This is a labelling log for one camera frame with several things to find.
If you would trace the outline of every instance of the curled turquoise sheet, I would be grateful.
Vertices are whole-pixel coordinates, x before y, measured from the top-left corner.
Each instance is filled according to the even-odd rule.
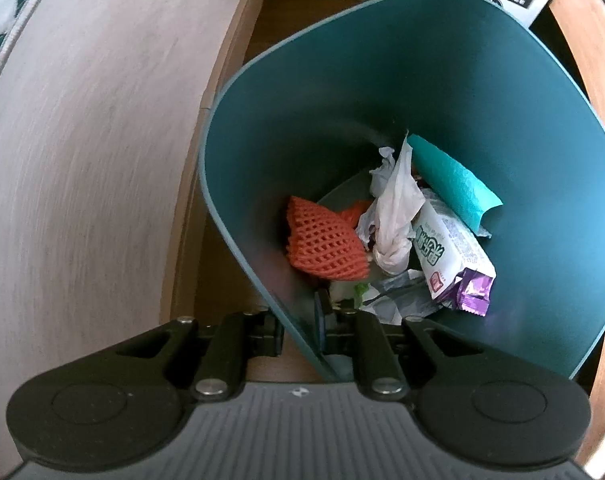
[[[502,200],[471,171],[420,136],[407,137],[413,148],[412,162],[431,188],[467,224],[479,234],[481,219]]]

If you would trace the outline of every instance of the brown floor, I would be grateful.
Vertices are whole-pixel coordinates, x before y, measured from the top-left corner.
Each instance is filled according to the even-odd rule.
[[[245,62],[305,27],[356,4],[356,0],[265,0],[247,47]],[[262,298],[231,255],[212,219],[208,218],[194,306],[196,319],[204,324],[218,324],[226,314],[262,304]],[[271,382],[322,380],[288,336],[285,336],[282,355],[252,359],[247,377]]]

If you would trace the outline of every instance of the metal screw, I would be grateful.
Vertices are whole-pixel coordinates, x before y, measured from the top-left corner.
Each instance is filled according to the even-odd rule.
[[[227,391],[227,383],[222,379],[201,379],[196,383],[196,392],[205,396],[222,395]]]
[[[403,383],[393,377],[381,377],[372,383],[372,390],[381,395],[397,394],[401,389],[403,389]]]

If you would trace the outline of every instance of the trash can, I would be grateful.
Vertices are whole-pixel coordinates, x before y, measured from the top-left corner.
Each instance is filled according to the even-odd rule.
[[[200,178],[218,229],[327,379],[313,282],[285,257],[291,195],[318,201],[419,134],[504,202],[497,270],[462,335],[572,376],[605,329],[605,130],[550,52],[486,0],[372,0],[266,51],[218,96]]]

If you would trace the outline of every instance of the purple wrapper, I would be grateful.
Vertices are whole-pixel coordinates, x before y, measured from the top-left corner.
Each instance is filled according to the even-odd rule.
[[[458,277],[460,280],[449,286],[436,298],[436,301],[454,310],[485,316],[489,308],[489,291],[494,279],[471,269],[464,269]]]

